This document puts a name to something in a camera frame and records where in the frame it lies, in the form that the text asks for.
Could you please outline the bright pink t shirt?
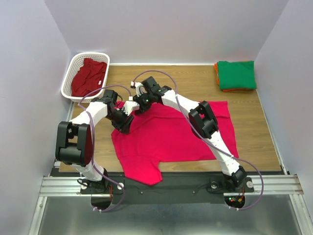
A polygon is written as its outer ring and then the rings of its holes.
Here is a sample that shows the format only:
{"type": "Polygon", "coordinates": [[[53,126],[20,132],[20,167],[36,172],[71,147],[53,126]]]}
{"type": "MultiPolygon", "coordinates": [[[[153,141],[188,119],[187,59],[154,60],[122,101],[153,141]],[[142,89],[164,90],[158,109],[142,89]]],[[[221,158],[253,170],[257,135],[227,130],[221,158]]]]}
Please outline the bright pink t shirt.
{"type": "Polygon", "coordinates": [[[114,130],[111,137],[125,176],[149,186],[162,181],[160,162],[215,159],[179,111],[158,103],[135,115],[129,134],[114,130]]]}

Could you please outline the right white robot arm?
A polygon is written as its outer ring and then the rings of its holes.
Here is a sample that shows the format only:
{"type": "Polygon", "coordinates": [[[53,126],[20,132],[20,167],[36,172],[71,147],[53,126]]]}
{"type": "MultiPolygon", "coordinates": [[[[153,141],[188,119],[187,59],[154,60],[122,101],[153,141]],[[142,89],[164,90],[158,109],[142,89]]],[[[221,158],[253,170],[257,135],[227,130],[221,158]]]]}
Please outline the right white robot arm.
{"type": "Polygon", "coordinates": [[[136,90],[134,101],[139,103],[140,112],[147,111],[153,103],[159,103],[180,111],[190,124],[194,135],[205,142],[219,162],[228,191],[236,191],[243,185],[247,173],[227,148],[220,134],[217,118],[207,101],[196,102],[177,93],[177,89],[161,87],[153,77],[144,81],[131,82],[136,90]]]}

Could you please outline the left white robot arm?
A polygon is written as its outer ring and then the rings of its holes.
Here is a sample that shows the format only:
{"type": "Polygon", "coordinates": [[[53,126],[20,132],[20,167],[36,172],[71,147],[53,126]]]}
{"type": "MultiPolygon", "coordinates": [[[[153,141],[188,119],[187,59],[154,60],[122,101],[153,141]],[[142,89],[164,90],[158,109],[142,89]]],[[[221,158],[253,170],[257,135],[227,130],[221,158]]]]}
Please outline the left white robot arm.
{"type": "Polygon", "coordinates": [[[132,97],[118,108],[117,98],[117,92],[105,90],[102,98],[94,98],[76,118],[58,125],[56,160],[72,166],[84,176],[78,180],[82,190],[104,193],[111,188],[107,171],[93,158],[94,127],[101,119],[107,118],[116,130],[128,134],[134,119],[132,112],[139,109],[132,97]]]}

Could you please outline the dark red t shirt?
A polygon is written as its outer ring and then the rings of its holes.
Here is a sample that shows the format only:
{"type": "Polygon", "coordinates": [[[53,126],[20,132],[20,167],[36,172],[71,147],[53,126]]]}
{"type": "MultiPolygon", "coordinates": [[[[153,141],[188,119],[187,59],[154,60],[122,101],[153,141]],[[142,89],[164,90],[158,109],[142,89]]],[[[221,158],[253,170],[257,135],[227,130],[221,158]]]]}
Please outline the dark red t shirt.
{"type": "Polygon", "coordinates": [[[100,88],[106,75],[107,63],[85,58],[71,84],[72,96],[83,97],[100,88]]]}

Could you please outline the white perforated plastic basket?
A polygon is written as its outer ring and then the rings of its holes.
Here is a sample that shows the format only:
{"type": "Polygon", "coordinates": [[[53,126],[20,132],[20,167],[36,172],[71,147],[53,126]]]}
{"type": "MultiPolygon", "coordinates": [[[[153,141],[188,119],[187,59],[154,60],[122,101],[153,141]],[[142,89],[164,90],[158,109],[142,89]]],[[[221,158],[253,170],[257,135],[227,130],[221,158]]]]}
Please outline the white perforated plastic basket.
{"type": "Polygon", "coordinates": [[[63,97],[71,100],[72,102],[80,102],[83,98],[82,96],[72,96],[71,85],[74,80],[75,75],[79,71],[79,69],[84,65],[84,59],[89,58],[96,62],[104,62],[107,64],[105,76],[103,81],[101,82],[101,87],[104,87],[107,83],[109,66],[110,66],[110,57],[101,52],[82,52],[73,56],[70,64],[67,68],[66,74],[63,78],[62,86],[61,86],[61,94],[63,97]]]}

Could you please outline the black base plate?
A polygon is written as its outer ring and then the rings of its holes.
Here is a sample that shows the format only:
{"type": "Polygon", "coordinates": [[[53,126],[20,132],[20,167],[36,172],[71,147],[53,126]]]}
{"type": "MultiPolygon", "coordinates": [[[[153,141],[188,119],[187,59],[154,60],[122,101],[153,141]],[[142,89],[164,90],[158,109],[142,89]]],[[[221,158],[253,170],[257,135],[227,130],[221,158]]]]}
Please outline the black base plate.
{"type": "Polygon", "coordinates": [[[235,185],[219,172],[163,173],[162,181],[152,186],[126,178],[123,174],[110,173],[109,177],[117,184],[79,178],[80,193],[91,195],[94,206],[116,205],[118,202],[124,205],[229,203],[242,206],[245,194],[254,192],[250,177],[235,185]]]}

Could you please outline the aluminium frame rail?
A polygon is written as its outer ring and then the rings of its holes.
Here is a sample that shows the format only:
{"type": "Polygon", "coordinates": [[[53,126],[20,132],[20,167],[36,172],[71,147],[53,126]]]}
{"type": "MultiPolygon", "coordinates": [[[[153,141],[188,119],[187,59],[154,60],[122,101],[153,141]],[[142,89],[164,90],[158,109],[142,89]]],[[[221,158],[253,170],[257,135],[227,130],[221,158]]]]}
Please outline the aluminium frame rail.
{"type": "Polygon", "coordinates": [[[38,235],[43,223],[46,203],[49,197],[79,196],[79,185],[75,181],[79,176],[74,172],[60,172],[61,162],[55,160],[52,170],[42,178],[38,199],[31,221],[29,234],[38,235]]]}

